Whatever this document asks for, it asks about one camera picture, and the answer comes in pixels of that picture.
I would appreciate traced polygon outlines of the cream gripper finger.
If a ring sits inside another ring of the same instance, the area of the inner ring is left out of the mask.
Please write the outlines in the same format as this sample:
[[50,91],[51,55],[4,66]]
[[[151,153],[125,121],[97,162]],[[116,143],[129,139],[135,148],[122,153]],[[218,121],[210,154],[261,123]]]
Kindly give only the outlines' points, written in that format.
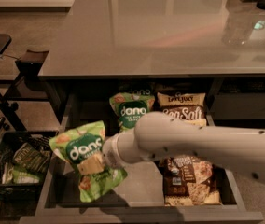
[[101,152],[96,152],[82,161],[77,169],[82,175],[92,175],[101,173],[105,169],[104,156]]

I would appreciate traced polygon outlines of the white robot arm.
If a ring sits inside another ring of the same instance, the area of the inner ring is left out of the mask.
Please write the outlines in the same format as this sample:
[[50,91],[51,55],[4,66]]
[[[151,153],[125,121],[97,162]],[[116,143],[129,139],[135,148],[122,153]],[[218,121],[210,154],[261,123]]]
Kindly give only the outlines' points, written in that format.
[[265,185],[265,130],[198,126],[161,112],[141,117],[135,127],[103,143],[103,149],[78,165],[83,175],[142,161],[181,155],[203,160]]

